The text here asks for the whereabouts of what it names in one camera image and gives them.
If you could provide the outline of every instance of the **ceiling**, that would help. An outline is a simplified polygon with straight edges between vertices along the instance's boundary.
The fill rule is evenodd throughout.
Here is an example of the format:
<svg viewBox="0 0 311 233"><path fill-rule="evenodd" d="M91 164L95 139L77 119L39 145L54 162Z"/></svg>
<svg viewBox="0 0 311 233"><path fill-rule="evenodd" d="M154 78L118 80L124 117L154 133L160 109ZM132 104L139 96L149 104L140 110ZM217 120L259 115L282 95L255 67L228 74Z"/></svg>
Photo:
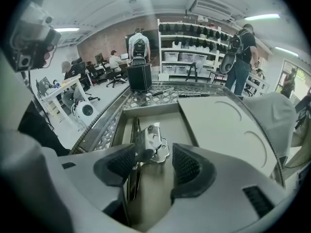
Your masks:
<svg viewBox="0 0 311 233"><path fill-rule="evenodd" d="M79 27L62 35L59 46L83 41L91 34L115 23L150 14L184 13L195 0L44 0L42 7L54 17L54 26ZM279 13L280 19L257 20L251 24L256 36L269 47L290 47L309 52L304 36L282 0L209 0L221 4L231 14L231 24L242 26L244 17Z"/></svg>

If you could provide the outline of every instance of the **brick wall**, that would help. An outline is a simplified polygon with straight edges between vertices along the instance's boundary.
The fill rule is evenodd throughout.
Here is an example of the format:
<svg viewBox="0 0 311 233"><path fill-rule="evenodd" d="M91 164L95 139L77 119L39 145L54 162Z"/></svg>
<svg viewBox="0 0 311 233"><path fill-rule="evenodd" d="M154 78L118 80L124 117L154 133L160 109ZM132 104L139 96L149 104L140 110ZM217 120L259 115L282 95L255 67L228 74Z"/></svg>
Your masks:
<svg viewBox="0 0 311 233"><path fill-rule="evenodd" d="M95 63L95 55L99 53L102 53L104 58L110 57L110 52L112 50L116 50L117 54L126 53L125 36L133 34L136 28L143 28L144 30L157 30L158 18L160 21L166 22L174 22L184 19L180 15L155 15L123 21L95 33L80 43L77 46L79 54L83 61L92 61ZM214 22L214 24L216 26L220 26L222 31L229 34L235 34L236 32L227 25L218 22ZM258 47L258 53L260 57L268 60L268 54L261 47ZM158 58L156 58L153 64L154 66L158 65Z"/></svg>

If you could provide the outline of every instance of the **black pen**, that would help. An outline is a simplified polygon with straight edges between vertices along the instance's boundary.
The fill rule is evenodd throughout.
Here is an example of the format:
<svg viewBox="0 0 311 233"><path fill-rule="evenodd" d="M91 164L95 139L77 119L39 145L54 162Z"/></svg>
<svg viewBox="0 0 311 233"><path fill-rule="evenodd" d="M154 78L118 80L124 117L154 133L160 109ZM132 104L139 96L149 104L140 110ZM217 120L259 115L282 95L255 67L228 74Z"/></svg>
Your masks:
<svg viewBox="0 0 311 233"><path fill-rule="evenodd" d="M170 89L166 89L164 91L159 91L159 92L153 93L152 96L155 97L157 95L163 94L164 92L172 91L172 90L175 90L175 89L176 89L176 87L173 87L173 88L170 88Z"/></svg>
<svg viewBox="0 0 311 233"><path fill-rule="evenodd" d="M179 95L179 98L198 98L198 97L209 97L210 94L192 94L192 95Z"/></svg>

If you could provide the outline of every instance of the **backpack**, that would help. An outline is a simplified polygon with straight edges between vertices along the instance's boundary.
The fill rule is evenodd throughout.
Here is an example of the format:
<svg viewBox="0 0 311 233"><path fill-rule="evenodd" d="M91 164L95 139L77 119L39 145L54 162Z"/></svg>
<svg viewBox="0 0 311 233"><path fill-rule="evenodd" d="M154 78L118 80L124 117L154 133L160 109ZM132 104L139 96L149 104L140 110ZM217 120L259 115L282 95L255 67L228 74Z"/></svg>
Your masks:
<svg viewBox="0 0 311 233"><path fill-rule="evenodd" d="M144 57L145 55L145 42L143 39L138 39L135 44L134 44L134 57L136 56L142 56Z"/></svg>
<svg viewBox="0 0 311 233"><path fill-rule="evenodd" d="M242 54L246 49L244 49L243 47L243 42L242 42L242 37L243 35L245 35L246 33L250 33L249 31L245 30L242 33L239 33L240 31L238 31L233 37L231 37L229 39L229 45L228 45L228 53L231 54Z"/></svg>

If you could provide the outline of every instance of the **air conditioner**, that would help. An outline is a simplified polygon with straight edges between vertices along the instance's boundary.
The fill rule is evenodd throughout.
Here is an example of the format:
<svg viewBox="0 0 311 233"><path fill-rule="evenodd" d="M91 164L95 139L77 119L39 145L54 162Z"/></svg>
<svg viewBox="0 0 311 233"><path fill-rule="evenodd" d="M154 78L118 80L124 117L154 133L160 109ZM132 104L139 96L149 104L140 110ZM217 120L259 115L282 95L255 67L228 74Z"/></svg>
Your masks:
<svg viewBox="0 0 311 233"><path fill-rule="evenodd" d="M211 0L195 0L190 11L220 21L232 19L232 13L226 6Z"/></svg>

